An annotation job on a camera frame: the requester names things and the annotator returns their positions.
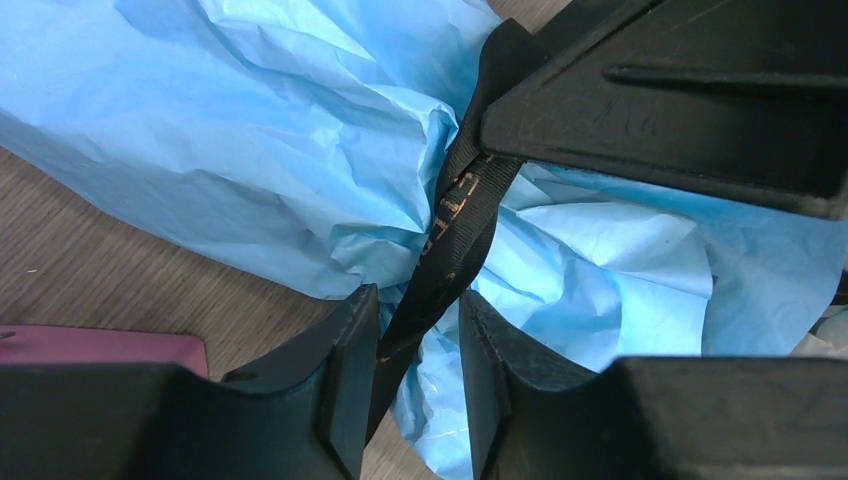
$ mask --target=black nylon webbing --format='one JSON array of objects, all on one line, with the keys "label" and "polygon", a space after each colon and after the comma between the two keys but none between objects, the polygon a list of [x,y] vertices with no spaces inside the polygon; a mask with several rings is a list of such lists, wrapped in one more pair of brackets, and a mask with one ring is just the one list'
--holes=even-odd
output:
[{"label": "black nylon webbing", "polygon": [[433,230],[377,347],[368,440],[391,406],[424,334],[483,267],[498,205],[523,164],[480,150],[483,115],[546,59],[546,52],[514,20],[495,29],[483,46],[477,88],[439,174]]}]

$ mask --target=wood grain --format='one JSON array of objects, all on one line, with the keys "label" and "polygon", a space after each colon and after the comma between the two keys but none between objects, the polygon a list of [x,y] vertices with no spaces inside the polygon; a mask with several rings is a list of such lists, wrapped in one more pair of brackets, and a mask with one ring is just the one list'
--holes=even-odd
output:
[{"label": "wood grain", "polygon": [[[537,30],[569,0],[492,0]],[[0,149],[0,324],[192,334],[213,378],[280,345],[332,307],[106,216]],[[435,478],[387,419],[365,479]]]}]

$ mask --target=black plastic part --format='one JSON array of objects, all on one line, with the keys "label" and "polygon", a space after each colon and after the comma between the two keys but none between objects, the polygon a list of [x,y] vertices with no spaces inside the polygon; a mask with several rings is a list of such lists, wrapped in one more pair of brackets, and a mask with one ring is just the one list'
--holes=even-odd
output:
[{"label": "black plastic part", "polygon": [[846,18],[844,0],[574,0],[483,148],[844,218]]},{"label": "black plastic part", "polygon": [[848,478],[848,362],[624,358],[595,376],[460,307],[475,479]]},{"label": "black plastic part", "polygon": [[176,365],[0,367],[0,478],[359,478],[377,315],[362,287],[221,383]]},{"label": "black plastic part", "polygon": [[842,272],[836,294],[833,295],[831,305],[848,305],[848,272]]}]

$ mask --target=blue tissue paper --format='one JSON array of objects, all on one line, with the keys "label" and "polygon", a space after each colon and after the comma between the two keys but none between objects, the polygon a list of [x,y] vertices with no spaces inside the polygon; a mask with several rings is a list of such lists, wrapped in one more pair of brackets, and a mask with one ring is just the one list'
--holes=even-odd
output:
[{"label": "blue tissue paper", "polygon": [[[377,283],[390,318],[500,20],[484,0],[0,2],[0,145],[110,215],[320,298]],[[594,370],[616,355],[787,354],[848,229],[527,165],[477,289]],[[470,478],[457,309],[393,408]]]}]

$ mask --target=maroon object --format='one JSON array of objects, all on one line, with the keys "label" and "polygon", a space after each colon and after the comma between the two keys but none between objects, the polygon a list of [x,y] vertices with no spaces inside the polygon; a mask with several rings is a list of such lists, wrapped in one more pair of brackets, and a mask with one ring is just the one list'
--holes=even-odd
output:
[{"label": "maroon object", "polygon": [[189,335],[0,325],[0,365],[178,363],[206,378],[206,349]]}]

